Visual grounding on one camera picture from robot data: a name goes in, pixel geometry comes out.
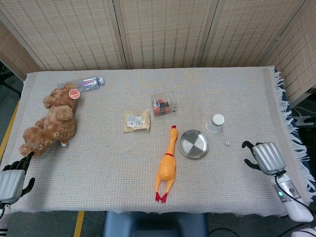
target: woven room divider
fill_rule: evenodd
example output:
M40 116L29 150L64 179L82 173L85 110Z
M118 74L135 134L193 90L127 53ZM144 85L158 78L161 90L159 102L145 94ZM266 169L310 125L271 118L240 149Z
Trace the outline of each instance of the woven room divider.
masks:
M312 1L0 0L0 15L42 70L259 66Z
M275 65L284 78L291 106L316 91L316 1L307 0L263 65Z
M0 21L0 61L21 80L27 73L41 71L41 68L17 41L14 35Z

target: gray robot hand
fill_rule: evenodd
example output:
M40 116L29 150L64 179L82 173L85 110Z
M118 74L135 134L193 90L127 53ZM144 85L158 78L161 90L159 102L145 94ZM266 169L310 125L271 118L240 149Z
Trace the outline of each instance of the gray robot hand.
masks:
M34 152L29 153L27 157L5 166L0 172L1 205L14 204L32 190L35 178L30 179L25 189L23 189L23 184L33 155Z
M258 164L254 164L245 159L245 163L250 168L261 170L263 173L273 176L273 187L291 220L311 222L314 219L314 213L303 202L292 180L285 174L285 162L276 145L273 142L258 142L254 146L249 141L244 141L241 147L248 147L258 162Z

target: plastic food packet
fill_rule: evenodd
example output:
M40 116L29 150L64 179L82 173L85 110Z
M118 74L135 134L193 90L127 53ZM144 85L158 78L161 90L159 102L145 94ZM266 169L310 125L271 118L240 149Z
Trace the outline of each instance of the plastic food packet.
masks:
M150 113L145 110L143 113L136 113L132 110L124 112L124 132L132 132L139 129L150 128Z

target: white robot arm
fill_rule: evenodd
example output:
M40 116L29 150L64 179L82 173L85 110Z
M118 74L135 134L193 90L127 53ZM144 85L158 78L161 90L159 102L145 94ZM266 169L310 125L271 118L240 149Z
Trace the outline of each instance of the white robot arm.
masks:
M29 193L35 182L31 178L28 186L23 189L26 172L29 168L32 156L31 152L27 157L9 164L0 172L0 236L5 236L11 219L11 205L16 203L22 196Z
M249 141L243 142L242 148L248 147L258 164L253 164L245 159L245 163L253 169L261 170L267 175L272 175L273 187L283 203L292 221L311 222L314 214L303 202L300 194L291 179L285 174L285 162L273 142L256 143L252 145Z
M316 236L316 228L305 228L299 231L295 231L291 235L292 237L313 237Z

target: teddy bear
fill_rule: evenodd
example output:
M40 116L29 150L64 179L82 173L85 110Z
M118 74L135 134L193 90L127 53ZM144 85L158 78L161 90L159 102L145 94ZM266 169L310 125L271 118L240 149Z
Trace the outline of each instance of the teddy bear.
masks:
M30 152L34 152L34 157L39 157L53 142L73 137L75 99L69 96L69 91L75 88L74 84L67 83L44 98L43 104L49 109L48 114L24 131L25 143L19 147L22 156L26 157Z

